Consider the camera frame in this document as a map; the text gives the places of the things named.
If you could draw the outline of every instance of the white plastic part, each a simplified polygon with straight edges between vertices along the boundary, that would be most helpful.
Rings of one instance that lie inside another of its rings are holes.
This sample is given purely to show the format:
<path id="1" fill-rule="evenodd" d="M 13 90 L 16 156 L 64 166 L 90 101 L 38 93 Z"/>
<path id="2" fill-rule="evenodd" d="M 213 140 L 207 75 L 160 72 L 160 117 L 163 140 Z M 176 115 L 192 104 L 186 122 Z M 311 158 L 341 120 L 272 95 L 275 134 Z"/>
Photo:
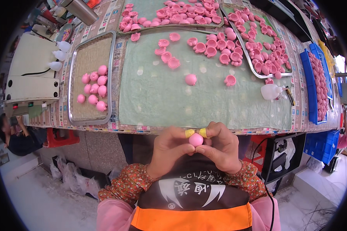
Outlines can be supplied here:
<path id="1" fill-rule="evenodd" d="M 265 84 L 261 87 L 262 97 L 266 100 L 275 99 L 283 89 L 275 84 Z"/>
<path id="2" fill-rule="evenodd" d="M 68 52 L 71 48 L 71 45 L 66 41 L 56 42 L 56 45 L 59 47 L 60 50 L 64 52 Z"/>
<path id="3" fill-rule="evenodd" d="M 53 55 L 60 61 L 64 61 L 67 57 L 67 53 L 65 53 L 64 51 L 52 51 L 51 53 L 53 53 Z"/>
<path id="4" fill-rule="evenodd" d="M 59 71 L 62 68 L 61 62 L 48 62 L 48 65 L 53 71 Z"/>

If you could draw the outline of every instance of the power cord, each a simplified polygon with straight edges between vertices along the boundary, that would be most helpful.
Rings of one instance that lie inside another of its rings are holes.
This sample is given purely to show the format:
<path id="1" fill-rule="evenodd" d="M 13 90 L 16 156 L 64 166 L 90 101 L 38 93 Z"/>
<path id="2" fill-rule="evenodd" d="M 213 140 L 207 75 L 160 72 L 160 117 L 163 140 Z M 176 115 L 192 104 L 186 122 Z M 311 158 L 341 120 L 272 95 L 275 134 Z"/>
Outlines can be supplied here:
<path id="1" fill-rule="evenodd" d="M 270 137 L 264 138 L 264 139 L 257 145 L 257 147 L 255 148 L 255 150 L 253 151 L 253 156 L 252 156 L 252 161 L 251 161 L 252 164 L 253 164 L 253 159 L 254 159 L 254 155 L 255 155 L 255 153 L 256 153 L 256 150 L 257 150 L 258 147 L 261 146 L 261 144 L 262 144 L 265 140 L 267 140 L 267 139 L 271 139 L 271 138 L 270 138 Z M 268 195 L 269 198 L 271 199 L 271 203 L 272 203 L 272 218 L 271 218 L 271 225 L 270 225 L 270 231 L 272 231 L 272 227 L 273 227 L 273 225 L 274 225 L 275 204 L 274 204 L 274 200 L 273 200 L 272 197 L 270 196 L 269 191 L 267 190 L 267 187 L 266 187 L 266 184 L 265 184 L 265 183 L 264 183 L 264 185 L 265 185 L 265 189 L 266 189 L 267 195 Z"/>

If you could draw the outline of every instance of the black cable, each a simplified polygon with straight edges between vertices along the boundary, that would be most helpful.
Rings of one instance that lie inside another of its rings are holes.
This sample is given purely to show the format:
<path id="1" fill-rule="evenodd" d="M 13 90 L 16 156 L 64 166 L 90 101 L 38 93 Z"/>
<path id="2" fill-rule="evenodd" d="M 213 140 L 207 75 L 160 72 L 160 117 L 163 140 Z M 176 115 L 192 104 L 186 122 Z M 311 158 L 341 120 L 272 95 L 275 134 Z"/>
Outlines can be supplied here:
<path id="1" fill-rule="evenodd" d="M 37 73 L 26 73 L 26 74 L 23 74 L 23 75 L 21 75 L 21 76 L 25 76 L 25 75 L 39 75 L 39 74 L 46 73 L 46 72 L 48 72 L 48 71 L 50 71 L 50 68 L 49 68 L 49 69 L 47 69 L 46 71 L 43 71 L 43 72 L 37 72 Z"/>
<path id="2" fill-rule="evenodd" d="M 43 35 L 40 35 L 38 34 L 37 32 L 35 32 L 34 30 L 31 29 L 31 31 L 35 34 L 37 34 L 38 36 L 41 36 L 42 38 L 46 39 L 46 40 L 49 40 L 50 42 L 54 42 L 54 41 L 51 41 L 50 39 L 48 39 L 47 37 L 43 36 Z"/>

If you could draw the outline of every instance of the blue plastic crate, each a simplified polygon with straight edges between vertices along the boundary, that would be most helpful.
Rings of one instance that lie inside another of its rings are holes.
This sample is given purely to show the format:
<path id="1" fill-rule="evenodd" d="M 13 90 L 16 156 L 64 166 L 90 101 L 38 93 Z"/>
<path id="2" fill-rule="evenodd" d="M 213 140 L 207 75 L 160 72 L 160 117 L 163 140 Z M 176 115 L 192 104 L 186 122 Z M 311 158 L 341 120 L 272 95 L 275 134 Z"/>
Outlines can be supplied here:
<path id="1" fill-rule="evenodd" d="M 339 130 L 308 133 L 304 153 L 329 164 L 337 150 Z"/>
<path id="2" fill-rule="evenodd" d="M 325 115 L 324 120 L 318 122 L 318 98 L 316 97 L 315 78 L 312 72 L 309 51 L 305 49 L 300 56 L 302 59 L 303 69 L 305 70 L 307 94 L 309 96 L 309 121 L 316 125 L 326 123 L 327 115 Z"/>
<path id="3" fill-rule="evenodd" d="M 313 53 L 321 61 L 321 65 L 323 66 L 324 76 L 326 78 L 326 87 L 328 88 L 328 99 L 333 99 L 332 79 L 330 78 L 328 63 L 326 62 L 324 52 L 316 43 L 310 44 L 310 49 L 311 49 L 311 53 Z"/>

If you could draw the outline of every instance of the workbench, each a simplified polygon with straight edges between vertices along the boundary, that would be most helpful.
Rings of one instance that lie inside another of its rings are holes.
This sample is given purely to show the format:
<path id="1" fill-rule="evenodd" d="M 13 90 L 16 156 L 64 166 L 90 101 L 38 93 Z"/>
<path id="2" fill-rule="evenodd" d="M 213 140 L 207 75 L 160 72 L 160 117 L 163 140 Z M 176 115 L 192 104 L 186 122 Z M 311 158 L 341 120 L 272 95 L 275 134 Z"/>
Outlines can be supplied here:
<path id="1" fill-rule="evenodd" d="M 245 0 L 218 0 L 218 2 L 233 3 L 237 5 L 244 5 L 245 7 L 255 8 L 249 1 Z M 103 125 L 89 125 L 89 126 L 72 126 L 68 119 L 67 108 L 67 92 L 68 80 L 71 67 L 72 54 L 75 47 L 97 36 L 105 31 L 116 30 L 120 13 L 123 11 L 124 0 L 102 0 L 99 5 L 94 8 L 94 11 L 99 16 L 98 20 L 91 26 L 86 26 L 81 23 L 74 28 L 71 37 L 71 50 L 68 52 L 68 57 L 63 62 L 63 69 L 56 73 L 56 78 L 60 80 L 60 99 L 59 101 L 48 105 L 47 110 L 43 111 L 38 117 L 29 120 L 29 125 L 34 127 L 55 127 L 62 129 L 73 129 L 81 131 L 96 131 L 96 132 L 117 132 L 117 133 L 138 133 L 138 134 L 156 134 L 163 129 L 163 127 L 143 126 L 143 125 L 125 125 L 121 124 L 118 119 L 119 112 L 119 98 L 120 98 L 120 81 L 122 75 L 122 68 L 124 64 L 124 56 L 126 50 L 126 42 L 130 39 L 129 35 L 118 35 L 116 38 L 113 68 L 112 72 L 112 86 L 115 89 L 112 92 L 112 116 L 108 123 Z M 312 22 L 300 11 L 303 19 L 305 20 L 312 39 L 315 43 L 318 42 L 318 34 Z M 300 58 L 300 53 L 305 48 L 309 48 L 311 42 L 302 43 L 297 37 L 292 34 L 284 25 L 275 20 L 272 16 L 267 15 L 275 25 L 281 39 L 285 40 L 287 50 L 289 51 L 289 58 L 293 69 L 293 76 L 291 78 L 291 92 L 295 99 L 296 105 L 291 107 L 291 130 L 277 130 L 273 128 L 254 128 L 254 129 L 232 129 L 232 132 L 239 135 L 254 135 L 254 134 L 276 134 L 276 133 L 294 133 L 294 132 L 313 132 L 313 131 L 327 131 L 331 129 L 339 129 L 340 124 L 340 98 L 338 96 L 338 87 L 335 79 L 332 79 L 333 86 L 333 100 L 334 110 L 329 110 L 327 115 L 327 122 L 321 125 L 315 125 L 309 122 L 307 112 L 308 109 L 308 96 L 307 85 L 304 76 L 304 70 Z M 197 28 L 198 30 L 215 31 L 222 29 L 213 28 Z"/>

